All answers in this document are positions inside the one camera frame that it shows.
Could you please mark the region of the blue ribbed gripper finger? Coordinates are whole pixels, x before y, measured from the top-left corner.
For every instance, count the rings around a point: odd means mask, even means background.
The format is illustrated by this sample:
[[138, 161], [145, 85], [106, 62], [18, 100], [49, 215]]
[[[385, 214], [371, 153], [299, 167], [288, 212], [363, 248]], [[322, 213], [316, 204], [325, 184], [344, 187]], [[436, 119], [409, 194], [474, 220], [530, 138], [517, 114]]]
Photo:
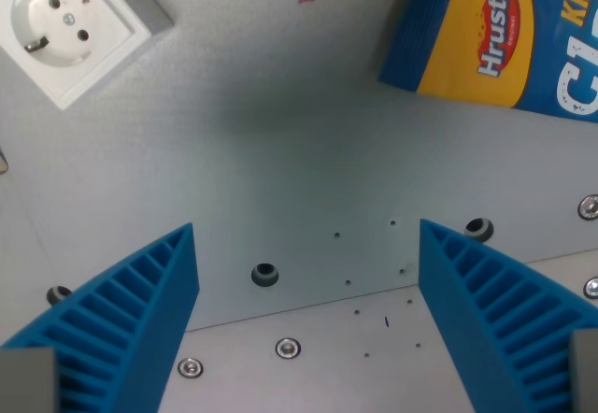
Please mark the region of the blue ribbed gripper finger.
[[156, 412], [200, 291], [187, 223], [115, 263], [3, 349], [53, 349], [62, 412]]
[[419, 288], [476, 412], [573, 411], [570, 338], [596, 327], [596, 306], [428, 220]]

